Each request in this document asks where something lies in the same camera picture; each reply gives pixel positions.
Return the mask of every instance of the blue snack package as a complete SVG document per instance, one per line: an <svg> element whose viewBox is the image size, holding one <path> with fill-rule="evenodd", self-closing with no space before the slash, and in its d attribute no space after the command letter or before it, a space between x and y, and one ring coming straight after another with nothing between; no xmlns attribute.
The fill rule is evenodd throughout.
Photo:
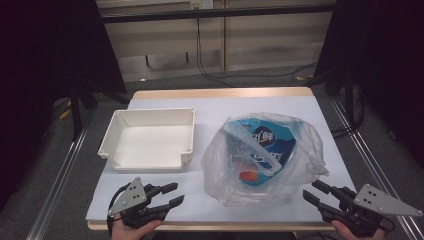
<svg viewBox="0 0 424 240"><path fill-rule="evenodd" d="M278 124L270 121L248 118L238 120L238 122L281 164L281 169L275 172L272 176L267 176L259 171L255 164L248 164L244 166L243 170L239 174L239 179L250 186L259 186L269 181L284 168L292 154L294 146L296 145L296 139L290 132L289 128L279 126ZM255 154L251 154L250 157L252 157L263 168L271 168L271 165L264 160L264 157Z"/></svg>

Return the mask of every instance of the black curtain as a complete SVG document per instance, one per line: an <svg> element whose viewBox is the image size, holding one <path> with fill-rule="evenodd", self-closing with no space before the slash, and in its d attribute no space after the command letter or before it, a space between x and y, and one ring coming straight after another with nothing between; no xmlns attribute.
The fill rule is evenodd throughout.
<svg viewBox="0 0 424 240"><path fill-rule="evenodd" d="M0 209L36 160L57 99L98 91L84 82L126 92L104 25L75 21L96 17L94 0L0 3Z"/></svg>

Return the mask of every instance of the black pole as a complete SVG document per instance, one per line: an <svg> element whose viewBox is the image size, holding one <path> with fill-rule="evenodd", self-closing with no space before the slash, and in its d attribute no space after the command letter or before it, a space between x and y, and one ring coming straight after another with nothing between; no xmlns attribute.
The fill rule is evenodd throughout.
<svg viewBox="0 0 424 240"><path fill-rule="evenodd" d="M208 9L208 10L188 10L176 12L160 12L160 13L142 13L142 14L119 14L104 15L100 18L84 18L74 19L73 23L126 23L126 22L147 22L161 20L178 20L178 19L197 19L197 18L217 18L217 17L241 17L241 16L257 16L257 15L278 15L278 14L299 14L299 13L319 13L333 12L335 4L320 5L297 5L284 7L267 7L267 8L225 8L225 9Z"/></svg>

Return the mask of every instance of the human hand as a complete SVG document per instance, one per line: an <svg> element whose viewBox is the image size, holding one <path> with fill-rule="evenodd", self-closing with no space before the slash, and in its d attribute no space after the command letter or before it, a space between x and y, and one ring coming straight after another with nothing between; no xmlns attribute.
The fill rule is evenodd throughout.
<svg viewBox="0 0 424 240"><path fill-rule="evenodd" d="M346 227L343 223L333 220L331 221L331 225L336 229L336 231L340 234L340 236L345 240L384 240L384 231L381 229L377 229L374 236L371 238L357 238L352 232Z"/></svg>
<svg viewBox="0 0 424 240"><path fill-rule="evenodd" d="M138 229L134 229L125 226L122 220L117 220L121 218L121 214L117 213L113 218L115 221L113 222L111 240L140 240L162 224L162 221L155 220Z"/></svg>

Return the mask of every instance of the metal rail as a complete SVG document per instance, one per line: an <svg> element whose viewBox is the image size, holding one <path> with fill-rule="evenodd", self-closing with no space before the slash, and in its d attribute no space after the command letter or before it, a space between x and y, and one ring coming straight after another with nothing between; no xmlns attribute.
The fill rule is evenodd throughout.
<svg viewBox="0 0 424 240"><path fill-rule="evenodd" d="M46 201L44 202L43 207L35 219L31 230L27 235L27 240L41 240L46 233L47 227L50 223L50 220L53 216L54 210L57 207L59 202L60 195L65 188L66 181L68 180L69 173L72 170L72 166L75 162L76 157L78 156L79 150L84 142L84 138L87 133L87 127L91 123L91 120L94 116L95 110L90 110L87 114L87 120L84 124L84 127L78 136L78 138L72 142L71 147L66 155L66 158L62 164L62 167L59 171L59 174L56 177L56 180L50 190L49 195L47 196Z"/></svg>
<svg viewBox="0 0 424 240"><path fill-rule="evenodd" d="M299 13L320 13L333 12L335 4L318 5L297 5L266 8L223 8L188 10L159 13L141 14L111 14L103 15L100 18L80 18L71 20L71 23L126 23L126 22L148 22L162 20L180 20L197 18L217 18L217 17L242 17L258 15L278 15L278 14L299 14Z"/></svg>
<svg viewBox="0 0 424 240"><path fill-rule="evenodd" d="M337 115L340 117L340 120L342 121L343 125L345 127L350 127L351 123L346 117L346 111L342 103L336 98L333 98L331 102L333 104L334 109L336 110ZM380 165L378 164L377 159L374 157L370 148L365 143L359 131L357 130L352 131L349 135L352 138L352 141L355 144L356 148L358 149L359 153L361 154L362 159L364 160L365 164L370 170L371 175L374 177L375 181L377 182L377 185L379 186L379 188L382 191L385 191L386 193L390 194L391 196L401 200L399 195L396 193L395 189L393 188L392 184L390 183L389 179L385 175L383 169L381 169ZM398 219L399 223L402 225L405 233L408 235L410 240L424 239L423 232L413 217L397 215L396 218Z"/></svg>

